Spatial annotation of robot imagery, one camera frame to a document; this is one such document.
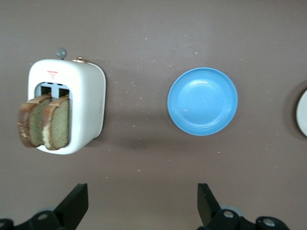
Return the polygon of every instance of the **toast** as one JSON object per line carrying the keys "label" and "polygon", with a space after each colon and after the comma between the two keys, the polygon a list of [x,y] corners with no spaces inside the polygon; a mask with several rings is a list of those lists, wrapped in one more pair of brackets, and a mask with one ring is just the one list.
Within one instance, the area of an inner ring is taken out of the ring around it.
{"label": "toast", "polygon": [[69,96],[60,97],[44,108],[42,135],[48,150],[58,150],[69,143]]}
{"label": "toast", "polygon": [[44,94],[23,103],[18,113],[18,131],[22,143],[28,148],[43,144],[42,113],[51,102],[51,95]]}

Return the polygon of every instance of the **plate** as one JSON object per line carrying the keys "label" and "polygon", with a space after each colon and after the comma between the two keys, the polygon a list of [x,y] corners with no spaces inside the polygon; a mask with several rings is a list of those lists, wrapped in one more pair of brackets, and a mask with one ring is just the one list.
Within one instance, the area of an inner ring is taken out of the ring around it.
{"label": "plate", "polygon": [[168,93],[167,109],[178,128],[205,136],[229,124],[237,103],[236,88],[229,77],[216,69],[197,68],[174,82]]}
{"label": "plate", "polygon": [[307,91],[297,104],[296,120],[300,130],[307,136]]}

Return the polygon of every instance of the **white toaster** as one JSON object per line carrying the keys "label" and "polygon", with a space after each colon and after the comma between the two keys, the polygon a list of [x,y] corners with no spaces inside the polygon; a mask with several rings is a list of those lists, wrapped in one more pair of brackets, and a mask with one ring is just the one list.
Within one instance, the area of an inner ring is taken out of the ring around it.
{"label": "white toaster", "polygon": [[106,100],[106,77],[97,65],[77,60],[46,59],[30,69],[28,100],[51,93],[52,98],[69,94],[69,143],[58,150],[39,150],[71,154],[88,144],[102,130]]}

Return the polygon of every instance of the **gray knob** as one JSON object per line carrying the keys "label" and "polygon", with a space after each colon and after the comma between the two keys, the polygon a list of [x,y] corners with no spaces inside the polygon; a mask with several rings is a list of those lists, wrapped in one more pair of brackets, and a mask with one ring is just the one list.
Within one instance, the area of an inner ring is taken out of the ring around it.
{"label": "gray knob", "polygon": [[64,48],[61,47],[61,48],[57,49],[56,54],[57,54],[57,57],[59,59],[64,60],[64,58],[67,55],[67,52]]}

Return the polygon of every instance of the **bread crust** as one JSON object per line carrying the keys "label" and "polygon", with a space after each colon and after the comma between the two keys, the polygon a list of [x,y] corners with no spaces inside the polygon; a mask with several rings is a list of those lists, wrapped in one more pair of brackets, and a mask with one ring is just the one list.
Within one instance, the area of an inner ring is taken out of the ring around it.
{"label": "bread crust", "polygon": [[54,140],[52,139],[52,122],[53,122],[53,115],[54,112],[61,106],[61,104],[65,101],[69,100],[69,96],[60,97],[54,101],[52,101],[49,105],[44,108],[43,111],[43,142],[45,147],[48,150],[58,150],[60,148],[65,147],[68,143],[64,146],[56,147]]}
{"label": "bread crust", "polygon": [[23,143],[28,148],[35,148],[40,145],[35,145],[31,141],[31,136],[30,136],[30,124],[29,124],[29,119],[31,116],[31,113],[33,109],[36,106],[39,106],[42,102],[45,100],[50,100],[51,101],[51,95],[50,94],[44,94],[41,96],[38,96],[32,100],[29,100],[26,103],[23,103],[20,107],[19,113],[18,113],[18,133],[19,137]]}

